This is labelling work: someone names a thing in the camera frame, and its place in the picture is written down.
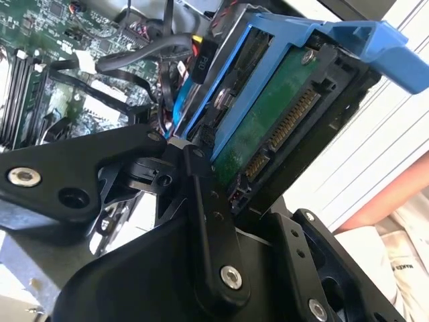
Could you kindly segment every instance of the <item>black plastic bracket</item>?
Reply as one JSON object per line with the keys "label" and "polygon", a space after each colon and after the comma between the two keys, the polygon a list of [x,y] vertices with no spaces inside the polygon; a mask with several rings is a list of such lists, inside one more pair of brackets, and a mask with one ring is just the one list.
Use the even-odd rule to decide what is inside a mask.
{"label": "black plastic bracket", "polygon": [[405,322],[313,212],[298,209],[292,220],[306,234],[324,293],[343,321]]}
{"label": "black plastic bracket", "polygon": [[285,314],[292,321],[317,321],[312,312],[317,303],[320,319],[335,321],[301,226],[279,213],[266,213],[261,221],[274,248],[279,283],[285,299],[289,299],[285,301]]}
{"label": "black plastic bracket", "polygon": [[[159,133],[139,124],[1,154],[0,226],[56,243],[79,239],[101,211],[100,169],[158,157],[165,148]],[[8,175],[19,167],[36,171],[41,181],[12,184]]]}
{"label": "black plastic bracket", "polygon": [[[196,146],[186,146],[184,159],[196,296],[207,311],[228,314],[244,307],[251,292],[232,215],[223,190],[214,185],[204,153]],[[221,276],[227,266],[239,273],[241,283],[237,289],[228,286]]]}

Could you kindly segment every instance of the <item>green circuit board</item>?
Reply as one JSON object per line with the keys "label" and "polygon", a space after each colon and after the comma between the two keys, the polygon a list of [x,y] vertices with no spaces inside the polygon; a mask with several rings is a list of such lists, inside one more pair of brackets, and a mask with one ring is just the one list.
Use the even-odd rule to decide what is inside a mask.
{"label": "green circuit board", "polygon": [[[72,58],[76,50],[86,50],[96,60],[101,56],[141,46],[136,35],[129,30],[111,40],[96,40],[84,34],[78,40],[70,37],[68,32],[78,30],[78,24],[68,8],[69,4],[69,0],[0,0],[0,45],[6,49],[8,60],[13,58],[17,49],[40,59],[42,64],[49,64],[55,60]],[[89,8],[84,13],[79,13],[79,17],[84,26],[94,34],[108,36],[115,31],[112,21]],[[141,61],[128,66],[126,70],[147,80],[157,95],[156,63]],[[72,75],[88,84],[97,80],[121,91],[130,106],[149,103],[147,93],[128,82],[80,71],[74,71]],[[127,118],[124,115],[120,115],[117,122],[112,122],[106,121],[103,116],[88,113],[84,108],[85,100],[84,93],[47,79],[41,104],[46,113],[54,111],[58,117],[73,118],[74,136],[125,125]],[[21,131],[26,126],[25,119],[29,118],[26,115],[30,115],[30,112],[23,112]]]}
{"label": "green circuit board", "polygon": [[[234,175],[248,164],[261,140],[289,107],[291,100],[318,66],[317,60],[303,66],[301,59],[305,53],[305,49],[301,48],[292,48],[289,51],[240,126],[217,156],[213,163],[216,169],[214,173],[222,185],[227,186],[231,183]],[[254,158],[255,165],[251,164],[254,169],[250,172],[256,172],[265,162],[263,156]]]}

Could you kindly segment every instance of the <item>black cable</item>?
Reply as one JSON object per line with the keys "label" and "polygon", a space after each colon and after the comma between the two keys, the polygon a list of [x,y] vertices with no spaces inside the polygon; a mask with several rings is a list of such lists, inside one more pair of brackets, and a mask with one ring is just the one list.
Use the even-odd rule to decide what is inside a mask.
{"label": "black cable", "polygon": [[49,78],[52,79],[53,81],[80,89],[81,91],[85,92],[87,95],[94,97],[95,99],[102,102],[106,106],[122,114],[129,115],[131,111],[131,107],[128,104],[108,94],[105,94],[97,89],[92,88],[91,86],[81,81],[80,79],[62,74],[61,72],[58,72],[53,68],[49,69]]}
{"label": "black cable", "polygon": [[127,81],[133,83],[141,88],[143,88],[152,102],[155,104],[158,103],[155,95],[152,93],[150,84],[147,80],[138,77],[137,75],[131,74],[130,72],[126,72],[124,70],[115,69],[115,70],[106,70],[105,72],[101,72],[102,75],[121,79],[122,81]]}
{"label": "black cable", "polygon": [[[164,27],[162,30],[162,37],[168,37],[172,34],[173,26],[173,9],[174,9],[174,0],[167,0],[166,6],[164,9]],[[161,51],[162,54],[168,55],[171,49],[166,48]],[[165,62],[161,59],[160,64],[160,84],[162,90],[162,97],[164,98],[164,103],[166,104],[166,110],[172,111],[174,106],[173,98],[173,89],[172,82],[170,78],[170,63]]]}
{"label": "black cable", "polygon": [[77,21],[79,28],[84,32],[84,34],[86,34],[88,37],[92,37],[98,40],[108,40],[108,39],[112,39],[116,36],[118,36],[127,26],[127,20],[129,18],[129,14],[131,13],[131,0],[128,0],[127,2],[127,11],[125,14],[125,18],[121,21],[121,23],[119,24],[118,29],[116,29],[115,32],[113,32],[113,34],[108,35],[108,36],[99,36],[99,35],[95,35],[92,32],[90,32],[89,30],[87,30],[84,26],[84,24],[81,22],[79,16],[77,16],[76,14],[76,10],[74,10],[72,12],[72,16],[73,18]]}
{"label": "black cable", "polygon": [[[99,59],[99,61],[104,61],[104,60],[110,60],[110,59],[114,59],[114,58],[118,58],[118,57],[125,57],[127,55],[132,54],[133,52],[116,52],[114,54],[109,54],[106,56],[103,56]],[[158,56],[158,55],[149,55],[146,56],[144,59],[145,60],[151,60],[154,62],[159,61],[160,59],[162,59],[163,61],[166,62],[175,62],[178,60],[183,60],[183,59],[187,59],[187,57],[193,55],[191,50],[183,50],[181,52],[178,52],[177,54],[173,54],[171,53],[169,56]]]}
{"label": "black cable", "polygon": [[142,24],[147,27],[157,28],[160,31],[164,28],[164,22],[161,19],[147,19],[146,21],[143,21]]}
{"label": "black cable", "polygon": [[[58,60],[51,63],[50,68],[54,70],[66,70],[66,69],[77,69],[79,68],[78,60]],[[133,83],[142,89],[144,89],[155,104],[158,103],[155,95],[152,93],[151,86],[149,82],[141,77],[131,74],[130,72],[126,72],[124,70],[107,70],[105,72],[101,72],[101,74],[117,79],[121,79],[122,81],[127,81]]]}
{"label": "black cable", "polygon": [[185,47],[189,50],[192,50],[192,34],[183,33],[171,35],[168,37],[160,38],[158,40],[154,40],[147,46],[138,49],[134,52],[124,52],[120,56],[116,56],[114,58],[109,57],[101,57],[96,64],[96,69],[98,71],[105,70],[113,70],[128,66],[142,60],[148,56],[159,52],[161,49],[172,47],[172,46],[180,46]]}

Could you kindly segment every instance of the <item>black metal arm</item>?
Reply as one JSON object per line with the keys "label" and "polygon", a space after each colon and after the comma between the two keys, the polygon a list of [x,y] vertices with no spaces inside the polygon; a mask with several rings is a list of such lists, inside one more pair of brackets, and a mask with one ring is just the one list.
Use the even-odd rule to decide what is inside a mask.
{"label": "black metal arm", "polygon": [[156,228],[81,268],[53,322],[403,321],[315,214],[278,201],[240,231],[208,156],[146,125],[2,154],[0,171],[0,224],[54,244],[158,195]]}

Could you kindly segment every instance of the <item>blue drive bracket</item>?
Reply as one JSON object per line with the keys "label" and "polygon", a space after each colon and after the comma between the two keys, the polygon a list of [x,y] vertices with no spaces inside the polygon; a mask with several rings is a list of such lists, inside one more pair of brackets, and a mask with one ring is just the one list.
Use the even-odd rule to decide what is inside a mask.
{"label": "blue drive bracket", "polygon": [[216,159],[238,128],[289,48],[304,46],[315,30],[328,35],[351,54],[411,94],[420,93],[429,87],[429,66],[406,47],[408,39],[385,21],[333,23],[256,13],[249,21],[248,29],[250,28],[270,33],[273,40],[245,88],[219,125],[211,161]]}

